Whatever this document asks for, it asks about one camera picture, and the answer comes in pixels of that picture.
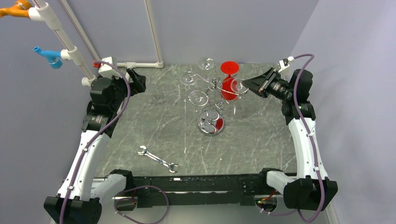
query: gray wall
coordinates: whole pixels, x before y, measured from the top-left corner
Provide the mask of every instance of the gray wall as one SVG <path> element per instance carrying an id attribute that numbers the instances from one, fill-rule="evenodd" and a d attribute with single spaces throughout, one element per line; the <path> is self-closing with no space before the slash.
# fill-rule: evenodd
<path id="1" fill-rule="evenodd" d="M 90 64 L 62 6 L 51 6 Z M 47 224 L 42 206 L 57 193 L 76 154 L 89 88 L 73 62 L 54 70 L 33 52 L 35 46 L 63 49 L 44 23 L 6 16 L 0 28 L 0 224 Z"/>
<path id="2" fill-rule="evenodd" d="M 100 57 L 157 61 L 143 0 L 69 2 Z M 292 51 L 318 0 L 151 2 L 165 63 L 196 63 L 205 55 L 272 63 Z"/>
<path id="3" fill-rule="evenodd" d="M 316 56 L 310 99 L 340 223 L 395 223 L 395 20 L 395 1 L 322 0 L 293 49 Z"/>

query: wrench head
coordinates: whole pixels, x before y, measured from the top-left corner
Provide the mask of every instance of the wrench head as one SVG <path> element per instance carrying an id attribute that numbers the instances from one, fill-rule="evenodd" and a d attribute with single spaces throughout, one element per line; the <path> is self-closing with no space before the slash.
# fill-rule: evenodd
<path id="1" fill-rule="evenodd" d="M 179 165 L 177 165 L 177 164 L 175 164 L 175 163 L 171 163 L 171 164 L 169 165 L 169 171 L 170 171 L 171 173 L 177 173 L 177 170 L 175 170 L 175 167 L 179 167 Z"/>
<path id="2" fill-rule="evenodd" d="M 145 155 L 147 152 L 147 148 L 145 146 L 140 146 L 139 148 L 141 148 L 141 152 L 137 152 L 138 155 Z"/>

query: robotic arm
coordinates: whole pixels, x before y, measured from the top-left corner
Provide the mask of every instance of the robotic arm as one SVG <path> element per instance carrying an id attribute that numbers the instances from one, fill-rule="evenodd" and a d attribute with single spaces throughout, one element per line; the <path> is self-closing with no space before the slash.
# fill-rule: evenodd
<path id="1" fill-rule="evenodd" d="M 286 69 L 289 66 L 289 61 L 290 58 L 281 60 L 280 70 Z M 271 68 L 264 74 L 247 79 L 242 83 L 259 97 L 267 98 L 269 95 L 273 95 L 282 100 L 282 114 L 285 116 L 286 125 L 289 126 L 294 141 L 297 158 L 297 179 L 290 178 L 281 170 L 265 168 L 262 171 L 264 185 L 273 187 L 282 194 L 286 207 L 290 209 L 317 210 L 321 199 L 318 171 L 325 191 L 325 199 L 320 208 L 323 211 L 337 193 L 338 187 L 335 181 L 330 181 L 328 178 L 316 141 L 316 116 L 312 104 L 307 100 L 313 75 L 309 71 L 303 70 L 298 86 L 295 86 L 299 72 L 300 69 L 295 70 L 290 82 L 287 82 L 281 79 L 279 71 Z M 297 93 L 297 104 L 303 118 L 300 117 L 293 101 L 294 92 Z M 303 119 L 310 133 L 306 131 Z M 317 167 L 315 166 L 314 148 L 310 137 L 313 138 L 315 144 Z"/>

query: tabletop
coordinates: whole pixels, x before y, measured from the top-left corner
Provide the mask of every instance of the tabletop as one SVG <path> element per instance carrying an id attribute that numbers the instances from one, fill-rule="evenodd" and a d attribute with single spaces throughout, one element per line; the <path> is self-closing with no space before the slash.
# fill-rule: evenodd
<path id="1" fill-rule="evenodd" d="M 240 64 L 237 77 L 251 78 L 271 64 Z M 216 66 L 213 74 L 225 77 Z M 193 90 L 208 83 L 198 80 L 186 86 L 180 81 L 186 70 L 200 72 L 197 65 L 165 65 L 162 69 L 137 68 L 146 76 L 147 90 L 131 97 L 96 170 L 97 177 L 114 169 L 132 171 L 134 176 L 257 174 L 262 168 L 296 172 L 293 139 L 275 97 L 260 98 L 248 92 L 232 107 L 221 111 L 225 129 L 215 137 L 197 128 L 198 113 L 188 100 Z M 173 174 L 147 156 L 139 146 L 159 158 L 179 165 Z"/>

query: orange faucet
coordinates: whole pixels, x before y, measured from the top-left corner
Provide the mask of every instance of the orange faucet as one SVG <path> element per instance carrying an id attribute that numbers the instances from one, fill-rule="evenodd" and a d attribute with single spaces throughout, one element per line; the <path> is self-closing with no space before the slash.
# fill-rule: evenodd
<path id="1" fill-rule="evenodd" d="M 29 18 L 28 9 L 31 7 L 27 0 L 18 0 L 9 8 L 0 8 L 0 18 L 6 15 Z"/>

